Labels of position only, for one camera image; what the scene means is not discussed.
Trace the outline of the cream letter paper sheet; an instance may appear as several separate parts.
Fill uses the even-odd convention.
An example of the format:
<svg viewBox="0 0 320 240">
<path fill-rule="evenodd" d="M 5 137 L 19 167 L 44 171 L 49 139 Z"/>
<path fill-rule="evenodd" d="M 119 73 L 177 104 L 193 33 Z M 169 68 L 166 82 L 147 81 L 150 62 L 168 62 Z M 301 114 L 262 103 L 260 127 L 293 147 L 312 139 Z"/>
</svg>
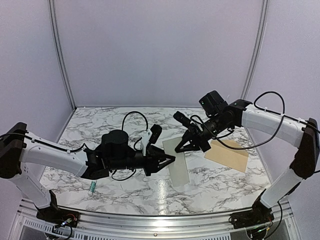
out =
<svg viewBox="0 0 320 240">
<path fill-rule="evenodd" d="M 164 152 L 175 157 L 175 161 L 168 165 L 170 179 L 174 188 L 184 186 L 190 182 L 185 154 L 175 151 L 181 140 L 182 137 L 175 137 L 162 142 Z"/>
</svg>

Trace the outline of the brown kraft paper envelope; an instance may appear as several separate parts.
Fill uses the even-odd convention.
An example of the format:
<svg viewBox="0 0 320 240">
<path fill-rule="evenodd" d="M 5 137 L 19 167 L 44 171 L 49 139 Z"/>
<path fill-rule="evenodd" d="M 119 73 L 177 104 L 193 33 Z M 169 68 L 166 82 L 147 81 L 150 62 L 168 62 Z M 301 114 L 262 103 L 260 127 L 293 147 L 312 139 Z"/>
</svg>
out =
<svg viewBox="0 0 320 240">
<path fill-rule="evenodd" d="M 234 150 L 225 147 L 217 140 L 212 140 L 210 149 L 205 152 L 204 157 L 208 160 L 245 173 L 249 153 L 246 150 Z"/>
</svg>

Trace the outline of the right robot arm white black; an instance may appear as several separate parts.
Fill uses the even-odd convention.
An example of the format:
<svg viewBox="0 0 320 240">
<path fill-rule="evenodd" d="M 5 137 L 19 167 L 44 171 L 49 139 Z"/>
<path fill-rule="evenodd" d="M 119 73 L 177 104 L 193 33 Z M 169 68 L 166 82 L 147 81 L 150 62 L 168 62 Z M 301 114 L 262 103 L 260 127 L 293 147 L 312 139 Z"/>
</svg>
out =
<svg viewBox="0 0 320 240">
<path fill-rule="evenodd" d="M 320 131 L 315 119 L 300 120 L 243 99 L 227 104 L 224 100 L 204 97 L 200 104 L 208 117 L 206 122 L 201 118 L 192 122 L 192 118 L 187 118 L 179 111 L 173 115 L 174 119 L 187 129 L 175 148 L 176 152 L 206 152 L 211 148 L 210 139 L 232 151 L 265 147 L 272 140 L 276 140 L 279 147 L 272 144 L 270 149 L 262 151 L 264 159 L 273 157 L 272 160 L 266 160 L 266 166 L 274 174 L 277 170 L 271 165 L 277 160 L 285 159 L 288 164 L 288 167 L 278 164 L 283 173 L 258 197 L 253 209 L 248 212 L 247 219 L 252 224 L 260 223 L 267 216 L 267 210 L 315 173 L 320 155 Z M 256 145 L 235 147 L 226 144 L 217 136 L 222 131 L 235 127 L 265 133 L 270 135 L 270 138 Z"/>
</svg>

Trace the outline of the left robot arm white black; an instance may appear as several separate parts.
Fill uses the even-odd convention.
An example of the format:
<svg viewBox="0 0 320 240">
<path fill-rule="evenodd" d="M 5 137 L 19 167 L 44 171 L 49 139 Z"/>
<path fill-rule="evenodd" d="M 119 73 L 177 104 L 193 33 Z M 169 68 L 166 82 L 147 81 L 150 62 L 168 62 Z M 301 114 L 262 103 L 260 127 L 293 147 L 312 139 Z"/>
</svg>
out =
<svg viewBox="0 0 320 240">
<path fill-rule="evenodd" d="M 94 149 L 85 145 L 77 149 L 44 140 L 17 123 L 0 137 L 0 177 L 15 186 L 33 201 L 38 213 L 53 223 L 63 219 L 55 194 L 46 189 L 29 171 L 27 164 L 60 169 L 86 180 L 107 178 L 117 170 L 142 169 L 146 176 L 157 173 L 175 161 L 175 157 L 154 146 L 162 128 L 155 124 L 141 140 L 142 149 L 129 146 L 129 135 L 121 129 L 101 137 Z"/>
</svg>

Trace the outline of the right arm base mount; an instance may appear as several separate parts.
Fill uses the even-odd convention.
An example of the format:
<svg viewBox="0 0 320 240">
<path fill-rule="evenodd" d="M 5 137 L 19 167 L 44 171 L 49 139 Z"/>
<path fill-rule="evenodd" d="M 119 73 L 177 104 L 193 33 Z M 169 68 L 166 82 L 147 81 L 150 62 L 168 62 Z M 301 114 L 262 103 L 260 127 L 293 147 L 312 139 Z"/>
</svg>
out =
<svg viewBox="0 0 320 240">
<path fill-rule="evenodd" d="M 232 213 L 228 219 L 234 229 L 247 228 L 255 225 L 270 223 L 275 219 L 271 212 L 262 213 L 257 210 L 246 210 Z"/>
</svg>

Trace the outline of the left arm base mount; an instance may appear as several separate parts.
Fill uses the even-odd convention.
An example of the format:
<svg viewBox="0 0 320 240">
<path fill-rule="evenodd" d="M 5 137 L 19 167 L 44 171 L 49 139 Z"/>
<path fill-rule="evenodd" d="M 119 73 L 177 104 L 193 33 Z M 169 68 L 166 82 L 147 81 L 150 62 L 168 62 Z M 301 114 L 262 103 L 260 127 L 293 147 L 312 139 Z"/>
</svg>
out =
<svg viewBox="0 0 320 240">
<path fill-rule="evenodd" d="M 49 193 L 49 206 L 44 208 L 38 208 L 36 217 L 40 220 L 44 220 L 50 223 L 58 224 L 58 221 L 66 221 L 67 219 L 71 219 L 69 223 L 72 228 L 76 228 L 78 225 L 80 213 L 78 211 L 64 209 L 58 207 L 56 195 L 52 192 L 52 190 L 48 191 Z"/>
</svg>

